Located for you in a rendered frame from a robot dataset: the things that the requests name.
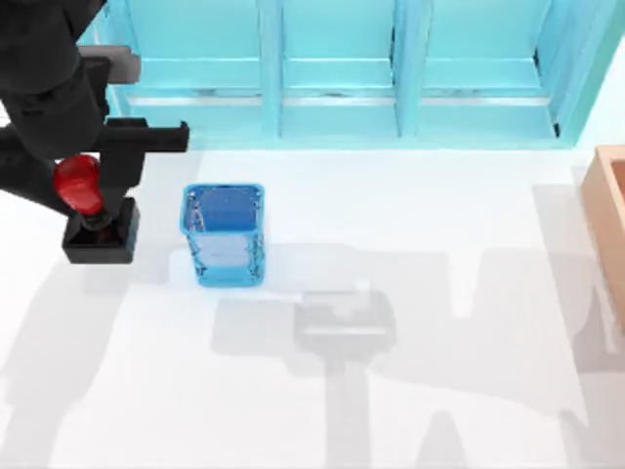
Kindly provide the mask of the red trophy with black base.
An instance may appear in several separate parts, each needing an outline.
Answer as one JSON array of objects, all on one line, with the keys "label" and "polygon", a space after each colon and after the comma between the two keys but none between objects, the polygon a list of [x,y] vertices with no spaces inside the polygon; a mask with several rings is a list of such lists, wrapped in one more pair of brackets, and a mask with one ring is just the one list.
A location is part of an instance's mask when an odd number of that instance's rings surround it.
[{"label": "red trophy with black base", "polygon": [[114,208],[105,206],[100,189],[100,163],[92,155],[77,154],[59,163],[54,189],[73,210],[65,225],[62,250],[72,264],[124,265],[133,262],[140,211],[125,194]]}]

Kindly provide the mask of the grey rounded box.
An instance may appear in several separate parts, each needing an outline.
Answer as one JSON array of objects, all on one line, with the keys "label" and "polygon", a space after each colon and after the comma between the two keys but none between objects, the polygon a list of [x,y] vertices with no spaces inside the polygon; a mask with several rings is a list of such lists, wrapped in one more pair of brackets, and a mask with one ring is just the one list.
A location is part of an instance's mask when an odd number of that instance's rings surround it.
[{"label": "grey rounded box", "polygon": [[108,82],[134,84],[141,77],[141,58],[128,46],[83,45],[78,47],[83,59],[107,59],[110,64]]}]

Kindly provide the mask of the blue square basket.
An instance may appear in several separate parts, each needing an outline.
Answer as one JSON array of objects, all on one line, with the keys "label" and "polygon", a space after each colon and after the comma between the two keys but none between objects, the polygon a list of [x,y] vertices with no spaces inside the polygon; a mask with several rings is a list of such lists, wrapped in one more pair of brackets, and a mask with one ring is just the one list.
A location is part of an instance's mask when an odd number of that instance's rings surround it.
[{"label": "blue square basket", "polygon": [[265,190],[257,184],[192,184],[183,193],[180,230],[196,281],[243,288],[265,277]]}]

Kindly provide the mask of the light blue rack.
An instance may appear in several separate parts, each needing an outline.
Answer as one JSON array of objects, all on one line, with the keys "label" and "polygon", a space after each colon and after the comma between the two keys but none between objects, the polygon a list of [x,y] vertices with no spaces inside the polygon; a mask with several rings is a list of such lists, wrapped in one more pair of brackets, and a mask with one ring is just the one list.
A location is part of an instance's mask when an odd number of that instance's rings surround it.
[{"label": "light blue rack", "polygon": [[546,149],[579,140],[625,0],[107,0],[115,116],[193,149]]}]

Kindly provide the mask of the salmon-coloured shallow box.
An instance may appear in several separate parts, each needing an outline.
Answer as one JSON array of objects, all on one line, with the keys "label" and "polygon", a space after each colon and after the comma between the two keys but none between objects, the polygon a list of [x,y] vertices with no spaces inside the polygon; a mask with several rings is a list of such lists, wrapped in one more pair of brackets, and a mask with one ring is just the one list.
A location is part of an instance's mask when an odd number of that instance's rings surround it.
[{"label": "salmon-coloured shallow box", "polygon": [[580,190],[616,323],[625,338],[625,145],[595,147]]}]

